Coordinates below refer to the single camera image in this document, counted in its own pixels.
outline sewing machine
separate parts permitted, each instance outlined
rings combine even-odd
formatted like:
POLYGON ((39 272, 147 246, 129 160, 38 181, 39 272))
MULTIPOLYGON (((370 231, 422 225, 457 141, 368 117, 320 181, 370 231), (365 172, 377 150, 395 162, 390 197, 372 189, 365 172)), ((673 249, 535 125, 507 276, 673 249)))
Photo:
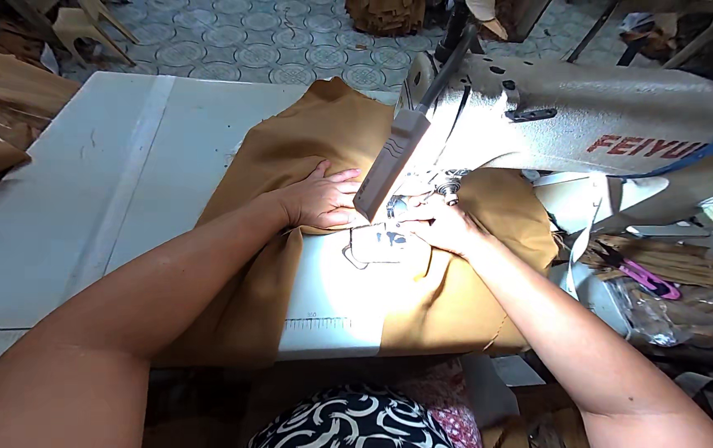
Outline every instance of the sewing machine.
MULTIPOLYGON (((440 67, 419 54, 396 109, 414 109, 440 67)), ((598 197, 598 226, 624 228, 689 218, 713 196, 713 155, 665 169, 713 144, 713 80, 696 74, 467 54, 426 118, 416 147, 388 142, 366 176, 355 204, 368 219, 405 195, 455 203, 461 176, 486 167, 556 172, 534 190, 569 233, 598 197)))

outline plastic bag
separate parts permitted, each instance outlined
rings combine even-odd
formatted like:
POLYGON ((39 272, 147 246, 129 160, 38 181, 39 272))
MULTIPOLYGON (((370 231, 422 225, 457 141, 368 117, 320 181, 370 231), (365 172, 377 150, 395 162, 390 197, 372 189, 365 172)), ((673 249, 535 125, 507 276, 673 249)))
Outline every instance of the plastic bag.
POLYGON ((608 283, 634 337, 662 347, 690 339, 713 340, 713 288, 683 285, 679 300, 667 300, 651 295, 630 278, 608 283))

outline floor tile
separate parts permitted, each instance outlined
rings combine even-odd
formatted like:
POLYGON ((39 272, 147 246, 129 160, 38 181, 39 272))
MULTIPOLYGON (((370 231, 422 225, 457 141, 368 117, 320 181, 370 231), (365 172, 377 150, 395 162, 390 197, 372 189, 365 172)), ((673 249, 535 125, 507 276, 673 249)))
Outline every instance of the floor tile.
MULTIPOLYGON (((191 76, 308 85, 340 76, 352 87, 396 91, 414 56, 431 50, 441 28, 417 35, 375 37, 352 28, 345 0, 132 0, 112 13, 138 39, 132 44, 103 23, 135 67, 110 57, 107 67, 127 73, 191 76)), ((552 0, 521 44, 484 41, 488 56, 565 59, 588 32, 605 2, 552 0)), ((581 64, 613 65, 625 51, 612 15, 581 54, 581 64)), ((653 63, 642 56, 634 65, 653 63)), ((84 81, 97 68, 61 61, 63 76, 84 81)))

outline wooden stool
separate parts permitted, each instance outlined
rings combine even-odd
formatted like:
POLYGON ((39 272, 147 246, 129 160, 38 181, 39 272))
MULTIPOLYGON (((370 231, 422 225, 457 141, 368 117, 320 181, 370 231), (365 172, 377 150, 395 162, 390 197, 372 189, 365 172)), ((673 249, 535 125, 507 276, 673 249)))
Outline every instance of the wooden stool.
POLYGON ((77 60, 77 62, 80 63, 81 66, 85 65, 85 61, 83 61, 83 57, 80 56, 80 53, 78 53, 77 48, 74 47, 74 39, 80 37, 89 37, 94 41, 100 42, 103 46, 107 46, 108 49, 123 57, 131 66, 135 65, 135 61, 127 56, 122 49, 118 48, 110 36, 105 34, 105 32, 102 31, 97 25, 94 25, 91 22, 91 17, 89 17, 89 15, 80 8, 61 8, 58 10, 58 20, 55 21, 54 25, 52 25, 52 29, 58 36, 58 39, 60 39, 63 43, 63 46, 69 50, 71 55, 77 60))

